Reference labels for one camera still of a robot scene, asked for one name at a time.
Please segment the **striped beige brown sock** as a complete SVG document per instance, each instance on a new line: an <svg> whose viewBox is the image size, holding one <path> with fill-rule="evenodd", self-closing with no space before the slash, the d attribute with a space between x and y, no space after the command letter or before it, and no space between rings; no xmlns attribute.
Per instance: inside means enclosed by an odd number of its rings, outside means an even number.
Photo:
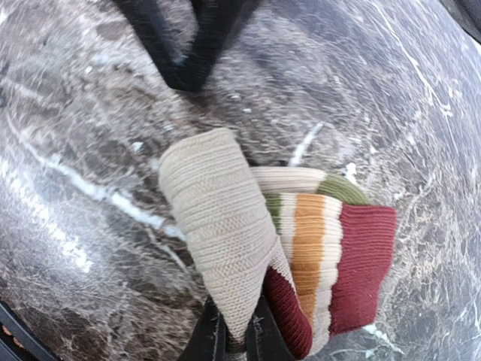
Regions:
<svg viewBox="0 0 481 361"><path fill-rule="evenodd" d="M374 322L394 208L319 169L252 167L229 129L172 144L159 186L225 321L227 360L247 360L261 296L295 360Z"/></svg>

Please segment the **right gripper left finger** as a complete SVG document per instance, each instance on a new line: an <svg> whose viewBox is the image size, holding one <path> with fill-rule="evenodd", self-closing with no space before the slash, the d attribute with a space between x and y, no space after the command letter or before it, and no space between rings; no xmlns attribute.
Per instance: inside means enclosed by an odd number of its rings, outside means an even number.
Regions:
<svg viewBox="0 0 481 361"><path fill-rule="evenodd" d="M227 329L211 296L207 297L191 338L182 352L182 361L226 361Z"/></svg>

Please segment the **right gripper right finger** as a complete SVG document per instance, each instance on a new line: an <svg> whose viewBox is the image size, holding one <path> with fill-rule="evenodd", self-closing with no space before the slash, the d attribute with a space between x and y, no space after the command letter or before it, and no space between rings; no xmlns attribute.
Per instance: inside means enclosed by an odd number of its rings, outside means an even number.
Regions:
<svg viewBox="0 0 481 361"><path fill-rule="evenodd" d="M295 361L276 325L268 300L261 296L246 334L248 361Z"/></svg>

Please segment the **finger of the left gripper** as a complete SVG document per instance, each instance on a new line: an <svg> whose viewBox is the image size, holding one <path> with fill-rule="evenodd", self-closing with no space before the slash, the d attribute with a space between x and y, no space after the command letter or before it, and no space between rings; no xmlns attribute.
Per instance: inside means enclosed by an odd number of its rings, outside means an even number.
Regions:
<svg viewBox="0 0 481 361"><path fill-rule="evenodd" d="M239 35L259 1L192 1L198 29L187 53L187 89L199 91L222 51Z"/></svg>
<svg viewBox="0 0 481 361"><path fill-rule="evenodd" d="M115 1L168 87L198 92L205 82L195 46L182 50L156 1Z"/></svg>

